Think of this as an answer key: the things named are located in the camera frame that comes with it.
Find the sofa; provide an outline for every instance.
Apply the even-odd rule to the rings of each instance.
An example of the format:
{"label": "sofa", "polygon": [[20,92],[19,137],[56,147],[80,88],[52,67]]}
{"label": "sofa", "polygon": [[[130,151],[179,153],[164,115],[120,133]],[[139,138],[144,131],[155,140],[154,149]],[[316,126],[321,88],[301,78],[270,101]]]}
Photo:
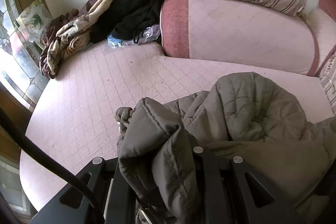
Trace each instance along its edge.
{"label": "sofa", "polygon": [[[301,19],[283,17],[263,7],[255,11],[252,4],[223,0],[231,1],[241,12],[239,14],[232,9],[225,17],[219,18],[214,11],[210,16],[215,21],[233,22],[231,27],[236,31],[231,34],[233,44],[226,47],[226,41],[217,41],[216,37],[208,39],[212,44],[208,43],[207,35],[195,27],[209,25],[211,18],[196,18],[199,13],[189,8],[188,18],[178,17],[178,12],[168,9],[176,17],[176,21],[170,20],[175,27],[169,26],[169,16],[164,16],[164,13],[170,1],[177,0],[166,0],[162,8],[162,46],[149,42],[113,49],[107,41],[102,41],[68,59],[58,77],[50,81],[42,93],[26,135],[72,173],[79,172],[96,156],[105,159],[117,156],[119,128],[114,113],[119,107],[135,106],[142,97],[165,103],[209,90],[219,77],[230,73],[253,71],[273,80],[297,97],[307,119],[313,123],[334,115],[332,106],[336,99],[332,97],[335,93],[332,81],[336,69],[332,52],[334,46],[331,43],[334,43],[336,34],[326,36],[323,31],[326,26],[331,31],[335,30],[334,10],[325,8],[329,7],[328,4],[321,0],[318,10],[305,19],[310,22],[310,25],[306,25]],[[186,0],[181,1],[184,6],[180,7],[179,12],[183,15],[187,10]],[[193,1],[192,5],[197,7],[202,5],[203,0]],[[281,26],[268,24],[268,20],[260,24],[263,13],[267,14],[267,19]],[[321,25],[320,17],[327,24]],[[204,41],[196,37],[190,39],[194,31]],[[251,41],[248,40],[249,31],[254,38]],[[267,36],[258,40],[257,35],[265,32]],[[239,39],[240,50],[234,47]],[[218,45],[226,49],[221,50],[221,54],[216,54]],[[321,79],[314,77],[319,71]],[[63,180],[24,152],[21,154],[20,178],[27,197],[37,210],[65,185]]]}

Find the black cable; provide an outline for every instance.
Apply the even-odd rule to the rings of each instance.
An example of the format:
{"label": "black cable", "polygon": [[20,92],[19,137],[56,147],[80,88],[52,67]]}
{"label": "black cable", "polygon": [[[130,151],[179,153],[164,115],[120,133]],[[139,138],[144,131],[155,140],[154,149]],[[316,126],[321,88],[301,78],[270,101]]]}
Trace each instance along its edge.
{"label": "black cable", "polygon": [[9,119],[2,108],[0,108],[0,125],[9,134],[13,141],[22,148],[24,152],[26,152],[43,167],[47,168],[80,191],[88,199],[90,205],[92,206],[97,218],[97,222],[99,224],[105,222],[104,216],[99,208],[99,204],[88,186],[58,162],[49,157],[40,148],[38,148],[29,138],[26,137],[25,134],[23,134],[16,127],[16,125],[11,121],[11,119]]}

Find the metal screw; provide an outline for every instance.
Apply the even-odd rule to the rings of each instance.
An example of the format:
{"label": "metal screw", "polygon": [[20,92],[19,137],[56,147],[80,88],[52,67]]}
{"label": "metal screw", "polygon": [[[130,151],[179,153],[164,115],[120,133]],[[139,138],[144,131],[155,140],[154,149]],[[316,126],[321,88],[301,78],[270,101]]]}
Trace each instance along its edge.
{"label": "metal screw", "polygon": [[241,156],[234,156],[233,161],[237,164],[240,164],[243,162],[243,158]]}
{"label": "metal screw", "polygon": [[92,163],[93,164],[101,164],[103,162],[103,159],[101,157],[95,157],[93,160],[92,160]]}
{"label": "metal screw", "polygon": [[203,150],[204,150],[204,149],[203,149],[202,147],[200,147],[200,146],[195,146],[195,147],[194,147],[194,152],[195,152],[195,153],[198,153],[198,154],[199,154],[199,153],[202,153]]}

